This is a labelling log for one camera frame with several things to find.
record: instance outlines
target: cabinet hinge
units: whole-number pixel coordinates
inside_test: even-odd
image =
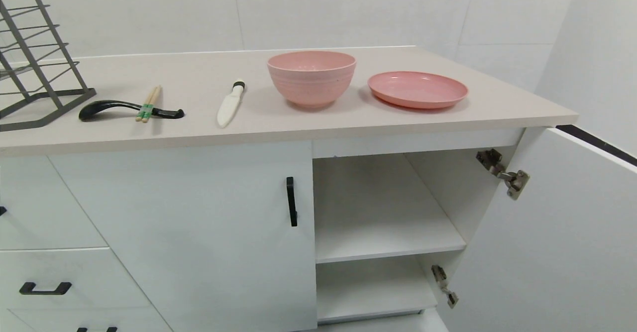
[[[446,303],[453,309],[455,305],[458,303],[458,295],[453,291],[449,291],[447,288],[448,282],[446,281],[446,273],[444,273],[444,269],[439,265],[434,265],[431,267],[431,272],[434,273],[434,278],[440,287],[440,291],[446,294]]]
[[[495,149],[478,151],[476,159],[482,163],[482,166],[484,166],[491,175],[505,181],[508,187],[507,195],[513,200],[517,200],[526,186],[526,183],[531,178],[530,175],[523,170],[519,170],[517,173],[507,173],[507,169],[500,162],[502,160],[502,154]]]

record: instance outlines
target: chopsticks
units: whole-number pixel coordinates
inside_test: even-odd
[[[141,106],[139,113],[135,117],[135,121],[141,121],[142,123],[148,123],[148,119],[150,119],[150,115],[153,113],[153,106],[155,106],[155,102],[157,102],[157,98],[161,93],[161,86],[155,87],[146,98],[146,101]]]

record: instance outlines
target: white wall tile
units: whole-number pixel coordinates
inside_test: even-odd
[[[637,157],[637,0],[573,0],[537,94]]]
[[[471,0],[460,44],[553,44],[571,0]]]
[[[51,5],[49,13],[75,57],[242,48],[235,0],[43,1]],[[16,21],[41,24],[41,16],[34,12]]]
[[[530,92],[535,90],[552,44],[459,46],[455,60]]]
[[[246,49],[418,44],[453,57],[469,0],[237,0]]]

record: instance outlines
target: dish rack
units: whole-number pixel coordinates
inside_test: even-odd
[[[42,3],[42,0],[34,0],[35,5],[28,6],[20,6],[20,7],[7,7],[5,3],[0,0],[0,33],[6,33],[9,37],[13,36],[12,42],[7,42],[6,46],[0,47],[0,82],[3,80],[12,80],[15,85],[17,92],[2,92],[0,91],[0,98],[2,96],[7,95],[22,95],[22,99],[18,102],[14,102],[9,104],[8,106],[2,107],[0,105],[0,132],[8,131],[8,130],[21,130],[28,128],[37,128],[40,126],[47,125],[59,118],[66,112],[72,110],[73,108],[81,105],[81,103],[86,102],[89,98],[95,96],[96,91],[94,89],[89,89],[84,83],[82,76],[80,75],[80,71],[77,69],[78,61],[73,61],[71,56],[69,55],[66,46],[68,43],[63,42],[60,38],[60,35],[57,33],[56,28],[59,26],[58,24],[54,24],[51,21],[51,17],[46,12],[46,8],[49,5],[45,5]],[[42,24],[36,25],[28,25],[28,26],[18,26],[15,23],[14,19],[18,16],[26,15],[26,14],[41,14],[43,22]],[[41,35],[42,33],[50,32],[50,35],[53,37],[52,41],[44,44],[29,44],[29,40]],[[36,55],[34,51],[45,50],[46,53],[41,55],[38,53]],[[10,52],[21,52],[26,62],[20,64],[12,64],[8,61],[6,55],[10,54]],[[61,60],[55,61],[44,61],[45,58],[50,57],[54,53],[62,53],[64,56]],[[60,66],[63,68],[61,73],[55,74],[52,78],[47,77],[45,71],[48,67]],[[77,78],[78,86],[77,89],[70,90],[54,90],[52,87],[53,81],[60,78],[62,75],[72,71],[75,74],[75,78]],[[39,80],[39,85],[41,85],[37,89],[28,90],[26,89],[23,82],[20,81],[20,75],[23,73],[32,72],[37,76]],[[62,103],[60,97],[64,96],[77,96],[71,101],[66,103]],[[53,111],[49,112],[45,116],[42,116],[39,119],[28,120],[28,121],[18,121],[12,123],[2,123],[2,119],[6,118],[9,114],[12,114],[27,105],[35,102],[38,99],[50,99],[55,108]]]

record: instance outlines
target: countertop edge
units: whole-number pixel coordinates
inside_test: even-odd
[[[528,128],[531,126],[556,126],[574,124],[578,114],[532,118],[496,119],[483,121],[458,121],[389,126],[354,126],[320,130],[293,130],[257,132],[245,134],[197,135],[164,137],[160,139],[130,139],[121,141],[95,141],[82,143],[41,144],[30,146],[0,147],[0,158],[29,155],[64,155],[73,153],[99,153],[109,151],[156,150],[190,146],[215,146],[230,144],[275,143],[280,141],[304,141],[319,139],[349,139],[381,135],[428,134],[438,132],[466,132],[502,128]]]

